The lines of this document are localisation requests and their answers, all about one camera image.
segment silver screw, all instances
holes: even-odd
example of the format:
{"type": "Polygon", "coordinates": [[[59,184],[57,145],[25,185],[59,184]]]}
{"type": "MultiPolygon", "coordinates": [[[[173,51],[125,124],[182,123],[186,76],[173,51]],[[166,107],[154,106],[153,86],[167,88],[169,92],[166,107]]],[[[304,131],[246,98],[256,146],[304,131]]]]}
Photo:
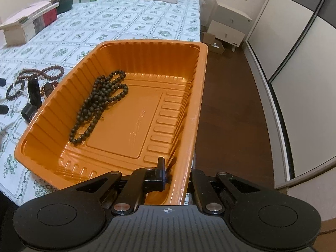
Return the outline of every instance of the silver screw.
{"type": "Polygon", "coordinates": [[[131,207],[128,203],[117,203],[116,205],[114,205],[114,209],[116,211],[127,211],[129,210],[131,207]]]}
{"type": "Polygon", "coordinates": [[[223,207],[219,203],[208,203],[205,207],[209,211],[220,211],[223,207]]]}

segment sliding wardrobe door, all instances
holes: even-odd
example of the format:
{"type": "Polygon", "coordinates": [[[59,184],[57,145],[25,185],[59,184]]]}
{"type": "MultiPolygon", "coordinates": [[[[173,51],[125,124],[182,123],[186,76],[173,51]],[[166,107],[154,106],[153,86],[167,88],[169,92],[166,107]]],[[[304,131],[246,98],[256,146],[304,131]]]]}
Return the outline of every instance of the sliding wardrobe door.
{"type": "Polygon", "coordinates": [[[269,0],[248,42],[269,80],[308,24],[320,0],[269,0]]]}
{"type": "Polygon", "coordinates": [[[336,161],[336,0],[325,0],[306,36],[272,81],[295,177],[336,161]]]}

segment bed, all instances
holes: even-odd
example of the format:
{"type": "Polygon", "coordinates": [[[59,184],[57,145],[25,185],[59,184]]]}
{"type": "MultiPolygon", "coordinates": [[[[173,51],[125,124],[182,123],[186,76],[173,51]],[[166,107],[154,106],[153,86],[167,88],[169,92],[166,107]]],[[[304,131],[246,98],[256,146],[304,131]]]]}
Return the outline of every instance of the bed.
{"type": "MultiPolygon", "coordinates": [[[[0,87],[0,104],[9,107],[6,115],[0,115],[0,191],[18,206],[54,191],[14,158],[15,146],[28,126],[21,116],[28,98],[21,95],[8,101],[5,94],[23,68],[41,70],[58,64],[67,74],[98,43],[108,40],[199,41],[199,15],[199,0],[178,0],[177,4],[151,0],[74,4],[27,44],[0,49],[0,77],[7,80],[7,85],[0,87]]],[[[39,80],[40,86],[45,82],[39,80]]]]}

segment tray rim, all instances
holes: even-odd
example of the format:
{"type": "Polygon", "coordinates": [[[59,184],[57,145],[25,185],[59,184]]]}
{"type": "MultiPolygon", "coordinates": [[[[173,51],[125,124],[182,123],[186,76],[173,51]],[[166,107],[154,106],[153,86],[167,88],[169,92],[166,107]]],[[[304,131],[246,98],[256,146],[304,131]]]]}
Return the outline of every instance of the tray rim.
{"type": "Polygon", "coordinates": [[[59,85],[53,90],[51,95],[44,101],[42,106],[39,108],[38,112],[33,117],[33,120],[29,123],[26,130],[24,131],[23,135],[21,136],[18,144],[14,150],[14,158],[19,161],[23,166],[29,169],[32,173],[36,174],[40,178],[44,179],[46,182],[51,184],[57,189],[63,189],[69,187],[69,181],[56,175],[55,173],[51,172],[50,170],[44,168],[31,158],[23,155],[21,153],[21,148],[24,146],[26,141],[26,136],[31,131],[34,123],[38,119],[39,115],[43,112],[43,110],[49,106],[52,97],[61,89],[63,84],[77,71],[77,68],[86,63],[86,60],[90,57],[91,54],[95,53],[98,49],[103,48],[109,44],[117,44],[117,43],[143,43],[143,42],[152,42],[152,43],[177,43],[177,44],[184,44],[189,45],[191,47],[198,47],[199,48],[199,58],[205,58],[204,60],[200,60],[198,58],[196,72],[194,76],[194,83],[201,82],[201,88],[197,91],[192,91],[190,96],[190,103],[199,103],[199,105],[191,105],[189,107],[184,131],[181,138],[181,144],[179,148],[186,149],[184,152],[179,151],[177,156],[176,163],[174,164],[174,171],[187,171],[186,174],[183,173],[174,173],[172,175],[171,183],[169,186],[169,192],[166,197],[164,205],[182,205],[184,204],[185,195],[188,187],[189,182],[189,175],[191,170],[191,165],[194,156],[194,147],[196,143],[196,135],[197,135],[197,128],[199,122],[199,115],[201,112],[201,104],[202,104],[202,96],[203,96],[203,87],[204,87],[204,79],[205,79],[205,71],[206,71],[206,63],[207,63],[207,54],[208,54],[208,47],[206,44],[201,42],[189,42],[189,41],[176,41],[176,40],[162,40],[162,39],[133,39],[133,40],[118,40],[118,41],[106,41],[98,44],[93,50],[91,50],[78,64],[76,64],[73,69],[64,77],[64,79],[59,83],[59,85]],[[186,136],[187,131],[193,131],[192,138],[184,139],[186,136]]]}

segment crosshair logo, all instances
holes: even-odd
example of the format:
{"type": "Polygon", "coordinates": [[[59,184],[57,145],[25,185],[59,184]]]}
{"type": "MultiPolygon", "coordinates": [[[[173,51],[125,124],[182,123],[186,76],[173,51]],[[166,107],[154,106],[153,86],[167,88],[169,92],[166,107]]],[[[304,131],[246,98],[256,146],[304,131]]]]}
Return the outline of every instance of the crosshair logo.
{"type": "Polygon", "coordinates": [[[170,212],[172,212],[173,210],[172,210],[171,208],[167,207],[167,208],[165,208],[163,211],[166,212],[166,213],[170,213],[170,212]]]}

